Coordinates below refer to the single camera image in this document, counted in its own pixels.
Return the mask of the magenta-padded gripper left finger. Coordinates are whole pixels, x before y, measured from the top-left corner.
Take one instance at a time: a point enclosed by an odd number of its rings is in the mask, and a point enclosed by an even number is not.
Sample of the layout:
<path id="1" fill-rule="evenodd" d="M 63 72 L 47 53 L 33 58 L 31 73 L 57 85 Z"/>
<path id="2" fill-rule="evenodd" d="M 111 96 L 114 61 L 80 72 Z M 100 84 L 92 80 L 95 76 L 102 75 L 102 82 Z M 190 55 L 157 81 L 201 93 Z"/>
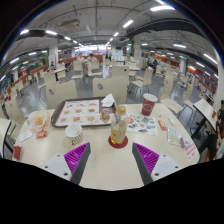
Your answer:
<path id="1" fill-rule="evenodd" d="M 43 169 L 79 185 L 90 153 L 90 143 L 87 142 L 64 155 L 55 155 Z"/>

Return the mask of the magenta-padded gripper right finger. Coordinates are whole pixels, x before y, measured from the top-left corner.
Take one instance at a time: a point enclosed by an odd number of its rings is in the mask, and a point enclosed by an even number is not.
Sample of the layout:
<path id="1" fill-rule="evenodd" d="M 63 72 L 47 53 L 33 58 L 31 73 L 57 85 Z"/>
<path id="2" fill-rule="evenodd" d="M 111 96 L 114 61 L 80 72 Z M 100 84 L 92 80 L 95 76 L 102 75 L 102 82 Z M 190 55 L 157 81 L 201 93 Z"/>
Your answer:
<path id="1" fill-rule="evenodd" d="M 159 155 L 138 143 L 132 145 L 132 154 L 136 160 L 144 185 L 150 184 L 182 169 L 169 155 Z"/>

